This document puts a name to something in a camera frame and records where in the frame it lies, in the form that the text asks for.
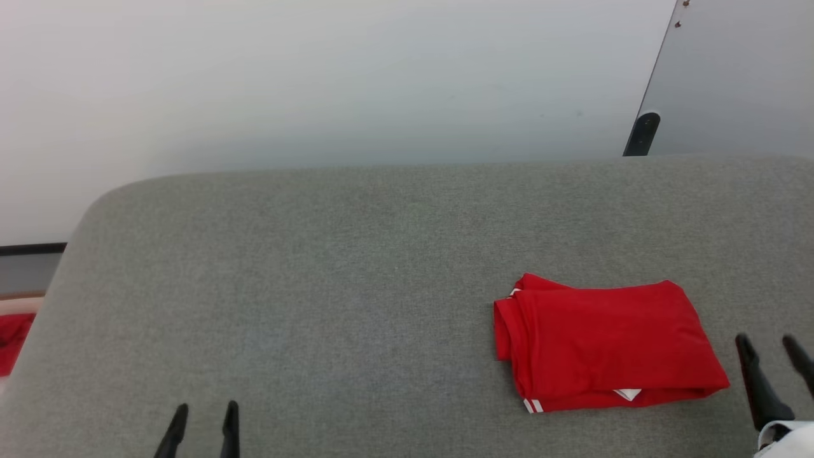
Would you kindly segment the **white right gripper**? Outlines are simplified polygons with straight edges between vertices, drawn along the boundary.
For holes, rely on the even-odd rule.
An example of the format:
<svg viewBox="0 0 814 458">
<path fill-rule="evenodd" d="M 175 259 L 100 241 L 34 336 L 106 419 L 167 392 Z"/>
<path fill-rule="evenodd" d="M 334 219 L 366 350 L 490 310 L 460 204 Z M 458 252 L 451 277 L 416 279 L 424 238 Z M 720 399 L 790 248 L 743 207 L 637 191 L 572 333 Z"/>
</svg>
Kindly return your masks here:
<svg viewBox="0 0 814 458">
<path fill-rule="evenodd" d="M 793 335 L 784 335 L 782 344 L 794 370 L 803 378 L 813 398 L 812 357 Z M 813 421 L 794 420 L 796 415 L 774 391 L 747 334 L 739 333 L 735 337 L 735 345 L 751 419 L 755 430 L 760 431 L 755 457 L 813 457 Z"/>
</svg>

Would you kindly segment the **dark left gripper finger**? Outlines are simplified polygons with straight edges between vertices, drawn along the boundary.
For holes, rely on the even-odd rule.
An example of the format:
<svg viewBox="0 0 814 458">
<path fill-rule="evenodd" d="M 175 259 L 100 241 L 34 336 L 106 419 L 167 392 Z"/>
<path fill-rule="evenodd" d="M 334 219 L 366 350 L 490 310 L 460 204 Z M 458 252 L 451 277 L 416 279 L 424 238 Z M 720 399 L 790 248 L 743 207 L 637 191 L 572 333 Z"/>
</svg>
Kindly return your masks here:
<svg viewBox="0 0 814 458">
<path fill-rule="evenodd" d="M 183 442 L 186 431 L 187 417 L 189 415 L 189 406 L 187 403 L 181 403 L 172 416 L 172 420 L 165 435 L 161 438 L 159 447 L 155 450 L 155 458 L 175 458 L 177 449 Z"/>
<path fill-rule="evenodd" d="M 222 423 L 222 445 L 220 458 L 240 458 L 239 405 L 230 400 Z"/>
</svg>

